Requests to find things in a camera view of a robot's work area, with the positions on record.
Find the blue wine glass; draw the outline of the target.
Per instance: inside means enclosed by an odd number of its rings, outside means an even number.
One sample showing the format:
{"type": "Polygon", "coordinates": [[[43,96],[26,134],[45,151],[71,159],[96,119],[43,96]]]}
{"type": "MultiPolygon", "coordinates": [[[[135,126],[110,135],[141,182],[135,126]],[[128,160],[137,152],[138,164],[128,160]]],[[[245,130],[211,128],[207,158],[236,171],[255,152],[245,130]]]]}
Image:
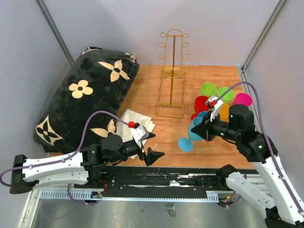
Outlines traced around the blue wine glass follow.
{"type": "Polygon", "coordinates": [[[182,137],[178,140],[178,146],[184,152],[191,152],[193,150],[193,141],[201,141],[202,137],[193,133],[191,130],[198,124],[202,122],[202,117],[195,117],[188,127],[187,135],[188,137],[182,137]]]}
{"type": "Polygon", "coordinates": [[[197,115],[197,117],[203,118],[207,113],[208,113],[208,111],[202,111],[197,115]]]}

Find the red wine glass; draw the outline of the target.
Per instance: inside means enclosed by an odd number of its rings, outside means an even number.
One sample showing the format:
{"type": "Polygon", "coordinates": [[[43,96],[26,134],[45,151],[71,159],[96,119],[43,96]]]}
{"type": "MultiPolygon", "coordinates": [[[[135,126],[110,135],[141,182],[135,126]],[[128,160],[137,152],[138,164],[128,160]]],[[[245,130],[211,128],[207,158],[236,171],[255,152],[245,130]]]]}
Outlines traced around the red wine glass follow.
{"type": "Polygon", "coordinates": [[[200,95],[198,96],[194,101],[194,111],[195,113],[191,116],[191,120],[193,120],[195,117],[199,115],[199,113],[203,111],[208,111],[209,108],[205,104],[205,102],[208,100],[207,96],[200,95]]]}

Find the yellow wine glass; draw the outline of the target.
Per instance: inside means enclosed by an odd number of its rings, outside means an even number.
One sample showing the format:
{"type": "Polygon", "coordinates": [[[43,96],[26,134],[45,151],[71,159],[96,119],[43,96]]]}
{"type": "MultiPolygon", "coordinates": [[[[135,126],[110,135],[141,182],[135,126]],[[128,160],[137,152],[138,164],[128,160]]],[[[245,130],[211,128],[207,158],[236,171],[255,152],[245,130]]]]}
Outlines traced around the yellow wine glass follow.
{"type": "Polygon", "coordinates": [[[220,115],[220,120],[224,122],[228,122],[229,120],[229,108],[230,106],[228,104],[223,104],[219,115],[220,115]]]}

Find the green wine glass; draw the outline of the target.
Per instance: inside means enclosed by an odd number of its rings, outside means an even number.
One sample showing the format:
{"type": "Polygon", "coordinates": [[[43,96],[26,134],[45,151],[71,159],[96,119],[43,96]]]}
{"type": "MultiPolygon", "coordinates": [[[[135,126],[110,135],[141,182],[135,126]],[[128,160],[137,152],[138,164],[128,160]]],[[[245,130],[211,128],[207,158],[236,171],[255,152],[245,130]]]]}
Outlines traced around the green wine glass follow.
{"type": "MultiPolygon", "coordinates": [[[[217,96],[221,96],[223,93],[225,93],[227,90],[229,89],[229,87],[226,87],[226,86],[223,86],[223,87],[220,87],[217,91],[217,96]]],[[[234,99],[234,91],[233,90],[230,90],[228,93],[226,93],[223,97],[222,97],[222,101],[226,104],[230,104],[233,99],[234,99]]]]}
{"type": "Polygon", "coordinates": [[[213,83],[206,82],[201,85],[200,95],[211,97],[217,92],[217,87],[213,83]]]}

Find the magenta wine glass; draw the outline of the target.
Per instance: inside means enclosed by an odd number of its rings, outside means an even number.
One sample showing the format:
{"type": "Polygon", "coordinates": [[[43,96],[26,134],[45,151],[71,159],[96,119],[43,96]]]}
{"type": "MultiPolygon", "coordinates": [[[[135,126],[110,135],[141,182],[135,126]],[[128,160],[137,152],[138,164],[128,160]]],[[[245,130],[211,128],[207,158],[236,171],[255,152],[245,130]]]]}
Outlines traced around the magenta wine glass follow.
{"type": "Polygon", "coordinates": [[[233,105],[245,105],[245,106],[251,106],[253,103],[253,99],[250,95],[246,93],[239,93],[236,95],[233,105]]]}

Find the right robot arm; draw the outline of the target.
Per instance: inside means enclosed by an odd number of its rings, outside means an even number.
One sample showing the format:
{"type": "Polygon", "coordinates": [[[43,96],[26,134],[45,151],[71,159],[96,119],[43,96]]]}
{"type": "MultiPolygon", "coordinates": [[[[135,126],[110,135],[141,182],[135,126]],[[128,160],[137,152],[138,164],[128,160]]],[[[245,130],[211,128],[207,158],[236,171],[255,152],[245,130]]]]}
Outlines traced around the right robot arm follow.
{"type": "Polygon", "coordinates": [[[249,202],[262,215],[268,228],[302,228],[304,202],[295,192],[269,137],[255,130],[254,114],[242,104],[229,108],[229,121],[211,120],[209,111],[192,132],[205,141],[216,136],[235,144],[263,179],[270,195],[247,181],[232,165],[216,172],[215,184],[220,190],[231,189],[249,202]]]}

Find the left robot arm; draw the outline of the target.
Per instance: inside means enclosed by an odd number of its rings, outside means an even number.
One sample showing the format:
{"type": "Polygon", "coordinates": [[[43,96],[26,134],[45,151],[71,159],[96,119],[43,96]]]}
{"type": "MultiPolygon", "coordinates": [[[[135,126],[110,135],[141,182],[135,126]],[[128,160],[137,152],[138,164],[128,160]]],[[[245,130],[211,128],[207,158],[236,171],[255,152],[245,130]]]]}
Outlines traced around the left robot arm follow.
{"type": "Polygon", "coordinates": [[[75,155],[64,154],[44,159],[29,159],[25,155],[15,156],[9,192],[23,194],[34,188],[58,184],[75,184],[80,187],[97,188],[106,180],[107,164],[118,164],[138,155],[146,166],[152,165],[163,152],[151,148],[144,150],[141,139],[123,142],[110,133],[99,143],[83,147],[75,155]]]}

